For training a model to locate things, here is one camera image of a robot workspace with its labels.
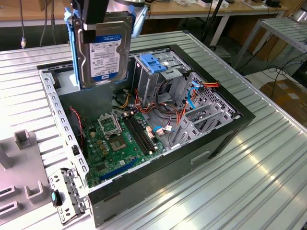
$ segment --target ribbed aluminum table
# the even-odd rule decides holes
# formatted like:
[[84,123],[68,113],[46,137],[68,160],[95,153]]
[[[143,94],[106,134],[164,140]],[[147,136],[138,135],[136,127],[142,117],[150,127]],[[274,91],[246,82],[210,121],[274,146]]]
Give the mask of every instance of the ribbed aluminum table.
[[[168,44],[180,45],[256,118],[216,158],[100,229],[300,229],[307,220],[306,129],[190,34],[140,36],[131,49]],[[35,131],[47,175],[70,163],[36,66],[70,59],[68,45],[0,53],[1,138]],[[0,226],[22,228],[90,230],[94,223],[84,215],[62,227],[50,203]]]
[[249,45],[254,40],[260,28],[266,29],[267,33],[259,42],[253,53],[256,53],[259,49],[262,48],[263,44],[271,34],[276,35],[302,53],[307,52],[307,24],[299,24],[290,18],[260,19],[242,46],[237,56],[236,63],[234,64],[234,68],[238,67],[238,64],[241,62],[242,57],[246,53]]

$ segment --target yellow wire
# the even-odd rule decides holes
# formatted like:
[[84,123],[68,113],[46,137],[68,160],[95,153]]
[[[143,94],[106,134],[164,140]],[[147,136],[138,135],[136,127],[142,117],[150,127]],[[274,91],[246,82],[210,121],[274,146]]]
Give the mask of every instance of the yellow wire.
[[130,96],[130,94],[127,94],[127,98],[126,98],[125,103],[122,106],[120,106],[121,109],[125,108],[128,105],[129,96]]

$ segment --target metal table surface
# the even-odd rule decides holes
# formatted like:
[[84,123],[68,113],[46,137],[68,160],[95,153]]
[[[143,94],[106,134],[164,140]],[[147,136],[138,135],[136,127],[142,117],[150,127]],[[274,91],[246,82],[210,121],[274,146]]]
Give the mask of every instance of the metal table surface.
[[298,49],[302,53],[307,52],[306,38],[307,38],[307,24],[300,24],[293,21],[290,18],[271,18],[271,19],[260,19],[255,25],[254,29],[250,33],[246,42],[242,46],[236,63],[234,64],[234,68],[238,66],[242,57],[246,53],[248,47],[251,42],[254,40],[260,28],[264,28],[267,30],[266,34],[263,36],[257,47],[255,48],[253,54],[255,54],[259,49],[262,48],[265,41],[269,38],[271,34],[276,35],[280,39],[284,40],[295,49]]
[[[180,45],[256,118],[216,158],[99,229],[300,229],[307,220],[306,129],[190,34],[140,36],[131,50],[168,44]],[[0,53],[0,138],[35,131],[47,175],[70,163],[36,66],[70,59],[68,45]],[[62,227],[51,203],[0,229],[51,226],[94,229],[89,215]]]

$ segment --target ram slot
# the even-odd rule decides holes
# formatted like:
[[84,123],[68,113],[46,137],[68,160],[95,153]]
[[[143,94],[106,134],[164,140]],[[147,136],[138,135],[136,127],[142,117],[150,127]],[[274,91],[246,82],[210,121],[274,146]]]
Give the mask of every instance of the ram slot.
[[133,118],[131,117],[131,123],[132,125],[135,127],[135,129],[137,130],[138,133],[140,133],[141,138],[143,139],[143,141],[146,143],[147,148],[149,149],[149,151],[154,152],[154,145],[152,144],[152,142],[149,140],[149,137],[143,132],[140,124]]
[[155,151],[154,145],[151,143],[149,138],[145,135],[139,123],[133,117],[126,117],[123,120],[128,130],[132,134],[133,138],[135,139],[135,141],[141,148],[142,152],[145,155],[150,154],[149,153],[150,151],[154,152]]
[[134,140],[136,141],[138,146],[141,148],[142,152],[144,154],[147,154],[148,150],[147,150],[146,146],[144,145],[144,143],[142,142],[142,140],[139,138],[139,136],[135,133],[135,130],[134,130],[130,120],[128,120],[128,118],[124,118],[123,121],[124,121],[125,125],[127,126],[129,132],[132,134]]

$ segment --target blue pcie slot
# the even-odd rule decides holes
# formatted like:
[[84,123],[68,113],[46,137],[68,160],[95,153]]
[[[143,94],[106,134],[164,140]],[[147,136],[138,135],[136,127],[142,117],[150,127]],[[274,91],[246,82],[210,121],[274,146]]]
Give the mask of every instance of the blue pcie slot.
[[134,159],[133,161],[131,161],[130,163],[128,163],[128,164],[126,164],[124,166],[121,166],[118,169],[115,169],[115,170],[113,170],[111,172],[108,172],[106,175],[103,175],[103,176],[100,177],[100,181],[108,179],[108,178],[110,178],[112,176],[115,176],[116,174],[119,174],[119,173],[121,173],[121,172],[123,172],[123,171],[125,171],[125,170],[127,170],[129,168],[131,168],[137,160],[138,160],[138,158]]

